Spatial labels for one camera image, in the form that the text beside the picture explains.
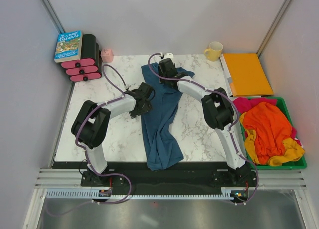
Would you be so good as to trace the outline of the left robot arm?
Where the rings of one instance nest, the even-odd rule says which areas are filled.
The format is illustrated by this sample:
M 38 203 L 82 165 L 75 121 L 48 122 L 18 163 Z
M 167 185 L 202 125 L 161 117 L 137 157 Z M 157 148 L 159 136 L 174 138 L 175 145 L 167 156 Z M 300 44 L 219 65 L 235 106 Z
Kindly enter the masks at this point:
M 91 100 L 83 103 L 72 127 L 76 146 L 82 148 L 89 170 L 93 172 L 92 180 L 99 186 L 106 185 L 109 173 L 102 143 L 106 137 L 109 121 L 117 116 L 129 113 L 132 119 L 150 112 L 151 100 L 155 90 L 146 83 L 137 89 L 127 90 L 120 97 L 97 104 Z

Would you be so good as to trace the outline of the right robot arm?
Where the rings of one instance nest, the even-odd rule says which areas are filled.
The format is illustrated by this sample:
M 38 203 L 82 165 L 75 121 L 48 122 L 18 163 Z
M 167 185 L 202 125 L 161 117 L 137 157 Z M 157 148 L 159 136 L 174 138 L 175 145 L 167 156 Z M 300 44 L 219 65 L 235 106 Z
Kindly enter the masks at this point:
M 185 93 L 202 104 L 207 125 L 214 129 L 223 146 L 227 165 L 233 169 L 228 173 L 228 180 L 234 186 L 246 181 L 242 170 L 246 160 L 234 136 L 234 105 L 223 88 L 208 89 L 192 80 L 186 73 L 177 71 L 171 59 L 163 59 L 158 66 L 161 83 L 167 84 L 181 93 Z

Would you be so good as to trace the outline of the blue t shirt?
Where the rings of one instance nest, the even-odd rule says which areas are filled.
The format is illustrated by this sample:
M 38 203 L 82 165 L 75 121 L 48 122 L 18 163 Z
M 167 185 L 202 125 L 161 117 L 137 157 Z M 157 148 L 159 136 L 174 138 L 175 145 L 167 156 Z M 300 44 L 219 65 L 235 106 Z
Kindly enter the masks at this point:
M 147 167 L 152 170 L 165 170 L 184 159 L 183 153 L 169 127 L 174 122 L 182 93 L 161 84 L 149 67 L 141 67 L 146 84 L 155 90 L 151 101 L 152 110 L 141 116 L 143 143 Z

